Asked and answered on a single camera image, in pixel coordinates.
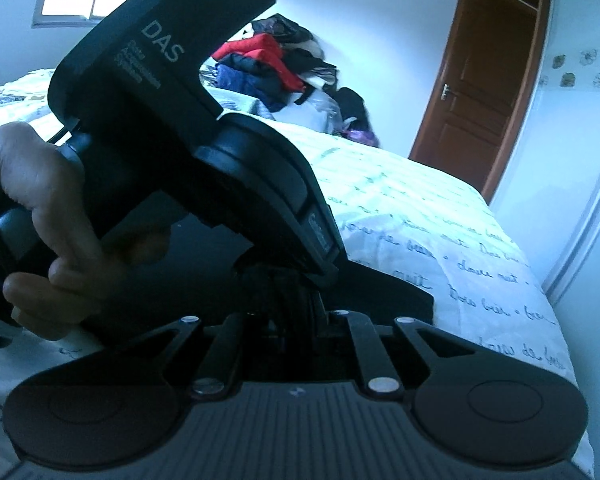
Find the person's left hand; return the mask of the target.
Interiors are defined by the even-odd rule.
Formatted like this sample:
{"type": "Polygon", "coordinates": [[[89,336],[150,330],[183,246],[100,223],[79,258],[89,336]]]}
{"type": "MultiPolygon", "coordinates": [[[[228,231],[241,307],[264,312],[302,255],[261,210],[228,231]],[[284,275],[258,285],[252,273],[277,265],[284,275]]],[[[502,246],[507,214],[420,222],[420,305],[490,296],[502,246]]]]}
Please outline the person's left hand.
{"type": "Polygon", "coordinates": [[[47,340],[65,338],[102,308],[133,266],[162,259],[171,229],[125,235],[102,249],[84,214],[82,179],[53,145],[25,122],[0,126],[0,202],[9,198],[31,213],[35,232],[56,255],[43,275],[16,272],[3,296],[12,319],[47,340]]]}

